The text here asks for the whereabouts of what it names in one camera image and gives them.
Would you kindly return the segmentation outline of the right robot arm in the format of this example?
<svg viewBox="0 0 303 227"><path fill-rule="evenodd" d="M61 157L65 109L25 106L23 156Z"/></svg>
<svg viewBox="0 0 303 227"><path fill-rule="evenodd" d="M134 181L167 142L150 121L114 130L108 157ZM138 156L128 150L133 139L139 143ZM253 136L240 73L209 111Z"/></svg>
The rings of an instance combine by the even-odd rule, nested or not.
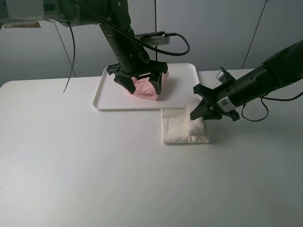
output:
<svg viewBox="0 0 303 227"><path fill-rule="evenodd" d="M194 93L202 101L191 112L190 119L220 120L223 116L233 121L244 115L236 108L245 107L256 98L269 99L268 94L289 86L303 78L303 43L299 41L274 54L261 66L235 79L228 71L221 69L216 78L221 85L210 89L201 84L194 87Z"/></svg>

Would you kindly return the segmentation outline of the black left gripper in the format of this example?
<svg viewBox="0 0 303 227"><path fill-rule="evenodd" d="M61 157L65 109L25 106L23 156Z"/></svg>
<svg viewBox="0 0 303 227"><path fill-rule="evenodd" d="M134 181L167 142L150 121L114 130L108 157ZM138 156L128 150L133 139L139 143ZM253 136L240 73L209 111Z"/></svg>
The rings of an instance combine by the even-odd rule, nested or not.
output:
<svg viewBox="0 0 303 227"><path fill-rule="evenodd" d="M107 67L108 74L115 74L114 82L133 94L136 87L130 77L151 73L148 81L154 87L156 94L160 95L162 75L168 71L167 63L150 60L148 53L141 45L108 25L100 24L99 26L118 61L117 64Z"/></svg>

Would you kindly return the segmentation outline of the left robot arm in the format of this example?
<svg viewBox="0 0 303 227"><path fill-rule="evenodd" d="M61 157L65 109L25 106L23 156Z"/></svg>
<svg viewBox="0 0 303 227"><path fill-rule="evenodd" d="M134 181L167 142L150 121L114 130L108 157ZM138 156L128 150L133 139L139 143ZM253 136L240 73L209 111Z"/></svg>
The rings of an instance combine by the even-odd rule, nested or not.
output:
<svg viewBox="0 0 303 227"><path fill-rule="evenodd" d="M162 92L164 62L150 59L144 38L136 36L126 0L2 0L0 24L18 25L58 21L68 28L99 25L118 63L107 67L115 83L134 94L135 80L148 79L156 94Z"/></svg>

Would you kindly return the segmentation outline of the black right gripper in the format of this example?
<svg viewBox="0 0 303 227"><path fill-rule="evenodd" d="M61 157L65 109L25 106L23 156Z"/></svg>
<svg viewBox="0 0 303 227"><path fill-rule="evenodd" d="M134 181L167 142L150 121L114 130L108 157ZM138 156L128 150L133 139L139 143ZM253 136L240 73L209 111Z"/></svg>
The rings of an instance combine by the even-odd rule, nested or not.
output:
<svg viewBox="0 0 303 227"><path fill-rule="evenodd" d="M270 75L260 66L235 81L210 89L198 84L194 93L202 97L190 113L190 119L220 120L223 116L233 121L240 119L236 108L269 92Z"/></svg>

